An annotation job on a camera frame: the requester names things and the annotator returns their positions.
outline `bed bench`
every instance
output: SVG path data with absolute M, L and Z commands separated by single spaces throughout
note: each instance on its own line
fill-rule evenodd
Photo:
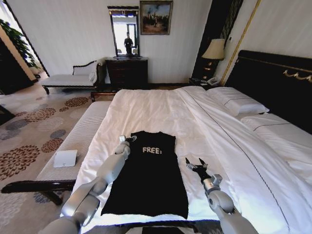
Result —
M 89 75 L 96 71 L 95 81 L 90 81 Z M 49 94 L 48 88 L 79 88 L 79 89 L 96 89 L 100 90 L 105 84 L 106 57 L 97 61 L 92 61 L 86 65 L 73 66 L 72 75 L 54 75 L 41 80 L 39 83 L 43 86 L 46 93 Z
M 56 205 L 62 204 L 62 199 L 54 192 L 71 191 L 73 189 L 82 161 L 88 152 L 95 133 L 106 116 L 110 103 L 110 101 L 92 103 L 58 148 L 57 151 L 78 150 L 75 166 L 54 168 L 54 154 L 35 180 L 7 184 L 1 192 L 4 194 L 40 192 Z

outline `black t-shirt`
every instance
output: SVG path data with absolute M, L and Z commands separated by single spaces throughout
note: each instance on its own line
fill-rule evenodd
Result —
M 175 136 L 132 133 L 130 155 L 101 214 L 188 216 L 188 199 L 175 154 Z
M 124 44 L 126 44 L 126 47 L 131 47 L 131 44 L 133 44 L 132 40 L 130 38 L 126 38 Z

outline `picture frame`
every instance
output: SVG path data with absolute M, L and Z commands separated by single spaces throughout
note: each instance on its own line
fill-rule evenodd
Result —
M 140 1 L 141 35 L 169 35 L 173 1 Z

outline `green leaves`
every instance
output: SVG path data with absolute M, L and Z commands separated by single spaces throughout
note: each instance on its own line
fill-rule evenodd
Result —
M 24 35 L 19 31 L 17 31 L 16 29 L 11 28 L 9 22 L 5 22 L 2 19 L 0 19 L 0 25 L 4 29 L 5 33 L 8 35 L 12 43 L 14 44 L 15 48 L 18 50 L 19 54 L 27 63 L 28 67 L 38 68 L 35 64 L 34 56 L 30 53 L 27 47 L 27 43 L 22 39 Z

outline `table lamp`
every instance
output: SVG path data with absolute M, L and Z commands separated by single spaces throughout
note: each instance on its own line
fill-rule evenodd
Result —
M 204 80 L 214 76 L 218 61 L 224 59 L 224 42 L 224 39 L 212 39 L 208 49 L 202 55 L 202 58 L 209 59 L 204 65 Z
M 224 39 L 212 39 L 208 49 L 202 55 L 202 58 L 217 60 L 224 59 L 224 42 Z

